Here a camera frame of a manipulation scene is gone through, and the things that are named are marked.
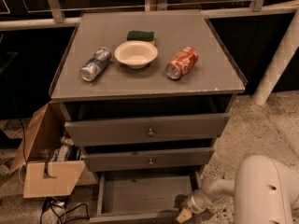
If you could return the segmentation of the silver white gripper body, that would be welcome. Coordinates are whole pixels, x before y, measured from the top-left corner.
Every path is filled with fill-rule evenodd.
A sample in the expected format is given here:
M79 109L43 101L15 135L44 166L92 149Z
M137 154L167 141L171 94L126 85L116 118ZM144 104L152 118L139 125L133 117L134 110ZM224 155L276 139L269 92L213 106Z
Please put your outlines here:
M181 208L186 209L193 214L203 213L211 205L211 199L202 192L193 192L182 203Z

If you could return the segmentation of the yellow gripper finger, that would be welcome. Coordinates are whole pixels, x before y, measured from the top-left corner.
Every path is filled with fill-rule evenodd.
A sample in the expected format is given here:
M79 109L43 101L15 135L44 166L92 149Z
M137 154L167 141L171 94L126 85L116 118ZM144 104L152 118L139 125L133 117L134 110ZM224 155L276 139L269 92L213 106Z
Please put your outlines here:
M182 208L177 216L177 222L183 224L192 217L192 211L189 208Z

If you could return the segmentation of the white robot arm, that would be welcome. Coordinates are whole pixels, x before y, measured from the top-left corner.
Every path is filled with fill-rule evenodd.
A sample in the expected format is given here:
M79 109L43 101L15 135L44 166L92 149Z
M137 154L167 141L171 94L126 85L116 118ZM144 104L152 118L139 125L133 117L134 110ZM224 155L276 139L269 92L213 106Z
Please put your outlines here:
M208 176L182 203L182 224L209 206L234 199L234 224L293 224L299 208L299 174L265 156L250 156L238 166L233 180Z

